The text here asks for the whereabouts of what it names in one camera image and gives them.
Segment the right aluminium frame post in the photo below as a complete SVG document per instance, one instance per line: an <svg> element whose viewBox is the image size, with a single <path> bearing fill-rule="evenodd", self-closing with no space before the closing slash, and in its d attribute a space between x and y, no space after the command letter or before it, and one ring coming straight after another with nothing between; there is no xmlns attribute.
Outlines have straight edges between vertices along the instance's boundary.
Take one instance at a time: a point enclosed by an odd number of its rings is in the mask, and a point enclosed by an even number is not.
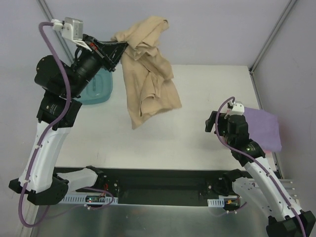
<svg viewBox="0 0 316 237"><path fill-rule="evenodd" d="M278 35L279 31L281 30L283 24L289 17L291 11L293 10L294 6L298 3L298 0L289 0L286 4L284 10L282 11L281 15L279 16L278 20L276 21L274 27L272 28L271 32L269 33L269 36L265 40L262 48L260 49L258 55L256 56L253 64L249 67L249 73L251 75L254 74L255 70L261 63L262 59L264 58L265 54L268 52L268 49L272 45L274 39Z"/></svg>

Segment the left aluminium frame post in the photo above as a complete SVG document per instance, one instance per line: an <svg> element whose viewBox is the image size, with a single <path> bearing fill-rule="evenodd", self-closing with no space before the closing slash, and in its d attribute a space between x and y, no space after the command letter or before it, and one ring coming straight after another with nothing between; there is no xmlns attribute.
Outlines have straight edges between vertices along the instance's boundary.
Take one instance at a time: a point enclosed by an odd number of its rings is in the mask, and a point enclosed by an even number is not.
<svg viewBox="0 0 316 237"><path fill-rule="evenodd" d="M54 16L47 4L47 2L45 0L36 0L37 4L39 5L42 13L44 14L45 18L47 19L47 21L51 21L52 19L54 19ZM68 47L66 41L64 40L64 38L62 37L61 33L60 32L55 32L54 33L63 52L65 53L67 59L69 62L73 62L73 55L70 51L70 48Z"/></svg>

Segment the aluminium frame post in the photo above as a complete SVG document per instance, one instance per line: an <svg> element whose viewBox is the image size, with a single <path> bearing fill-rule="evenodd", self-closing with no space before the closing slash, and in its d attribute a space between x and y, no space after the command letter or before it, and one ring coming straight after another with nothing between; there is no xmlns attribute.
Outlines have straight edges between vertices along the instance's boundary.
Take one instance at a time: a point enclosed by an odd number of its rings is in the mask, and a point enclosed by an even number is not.
<svg viewBox="0 0 316 237"><path fill-rule="evenodd" d="M268 52L268 49L272 45L274 39L278 35L279 31L281 30L283 24L289 17L291 11L293 10L294 6L298 3L298 0L289 0L286 4L284 10L282 11L281 15L279 16L278 20L276 21L274 27L272 28L271 32L269 33L269 36L265 40L262 48L260 49L258 55L256 56L253 64L249 67L249 73L251 75L254 74L255 70L261 63L262 59L264 58L265 54Z"/></svg>
<svg viewBox="0 0 316 237"><path fill-rule="evenodd" d="M54 16L47 4L47 2L45 0L36 0L37 4L39 5L42 13L44 14L45 18L47 19L47 21L51 21L52 19L54 19ZM70 48L68 47L66 41L64 40L64 38L62 37L61 33L60 32L55 32L54 33L63 52L65 53L67 59L69 62L73 62L73 55L70 51Z"/></svg>

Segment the teal plastic basin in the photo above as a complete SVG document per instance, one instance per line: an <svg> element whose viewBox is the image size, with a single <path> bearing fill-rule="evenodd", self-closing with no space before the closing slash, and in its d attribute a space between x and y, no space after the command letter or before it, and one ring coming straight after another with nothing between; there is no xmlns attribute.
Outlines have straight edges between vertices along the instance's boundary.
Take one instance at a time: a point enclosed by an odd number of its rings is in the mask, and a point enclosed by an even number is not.
<svg viewBox="0 0 316 237"><path fill-rule="evenodd" d="M95 77L81 92L78 99L83 105L94 105L109 100L113 90L112 73L100 69Z"/></svg>

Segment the purple folded t shirt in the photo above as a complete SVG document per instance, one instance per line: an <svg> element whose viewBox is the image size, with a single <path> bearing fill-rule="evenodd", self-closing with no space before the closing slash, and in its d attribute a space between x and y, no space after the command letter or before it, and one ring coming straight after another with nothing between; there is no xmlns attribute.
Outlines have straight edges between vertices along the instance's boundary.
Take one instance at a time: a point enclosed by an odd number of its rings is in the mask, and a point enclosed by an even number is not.
<svg viewBox="0 0 316 237"><path fill-rule="evenodd" d="M244 108L244 116L248 123L249 137L262 149L280 152L282 149L277 116L265 110Z"/></svg>

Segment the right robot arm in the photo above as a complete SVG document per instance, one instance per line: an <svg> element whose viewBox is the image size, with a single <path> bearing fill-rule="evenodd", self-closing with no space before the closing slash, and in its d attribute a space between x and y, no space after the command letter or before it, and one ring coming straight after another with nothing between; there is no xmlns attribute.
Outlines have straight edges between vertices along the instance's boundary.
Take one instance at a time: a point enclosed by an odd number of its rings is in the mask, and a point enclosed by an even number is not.
<svg viewBox="0 0 316 237"><path fill-rule="evenodd" d="M224 145L254 180L235 169L212 184L212 190L222 196L241 196L262 211L268 219L266 232L270 237L310 236L316 217L297 204L272 171L259 144L249 138L245 117L213 111L205 122L205 131L212 129L223 137Z"/></svg>

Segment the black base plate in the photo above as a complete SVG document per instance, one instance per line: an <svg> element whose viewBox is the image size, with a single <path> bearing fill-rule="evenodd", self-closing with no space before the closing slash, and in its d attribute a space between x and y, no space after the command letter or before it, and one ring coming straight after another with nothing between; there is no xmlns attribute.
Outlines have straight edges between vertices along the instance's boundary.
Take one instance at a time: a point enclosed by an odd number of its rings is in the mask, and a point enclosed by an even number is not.
<svg viewBox="0 0 316 237"><path fill-rule="evenodd" d="M227 170L154 170L103 168L98 187L119 204L207 206L209 199L235 196L224 180Z"/></svg>

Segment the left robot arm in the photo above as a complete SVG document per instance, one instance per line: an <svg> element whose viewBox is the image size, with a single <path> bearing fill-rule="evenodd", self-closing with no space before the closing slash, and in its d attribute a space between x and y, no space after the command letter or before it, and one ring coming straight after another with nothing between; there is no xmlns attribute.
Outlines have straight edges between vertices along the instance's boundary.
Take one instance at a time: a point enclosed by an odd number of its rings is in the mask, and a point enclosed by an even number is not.
<svg viewBox="0 0 316 237"><path fill-rule="evenodd" d="M47 55L36 66L35 83L45 90L37 114L36 139L25 171L9 182L9 188L25 193L37 206L58 204L71 191L89 187L99 192L104 188L105 175L93 166L69 173L54 172L81 108L81 92L100 69L113 72L128 46L124 41L99 41L89 35L84 35L83 41L87 47L77 47L71 65Z"/></svg>

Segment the beige t shirt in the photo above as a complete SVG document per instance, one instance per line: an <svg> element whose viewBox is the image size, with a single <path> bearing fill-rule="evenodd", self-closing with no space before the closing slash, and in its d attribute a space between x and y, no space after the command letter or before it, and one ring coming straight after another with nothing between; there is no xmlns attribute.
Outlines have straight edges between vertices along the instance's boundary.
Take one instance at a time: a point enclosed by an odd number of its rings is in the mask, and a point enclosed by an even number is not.
<svg viewBox="0 0 316 237"><path fill-rule="evenodd" d="M111 38L128 44L120 61L132 129L182 107L171 64L158 48L159 37L168 28L167 19L151 16Z"/></svg>

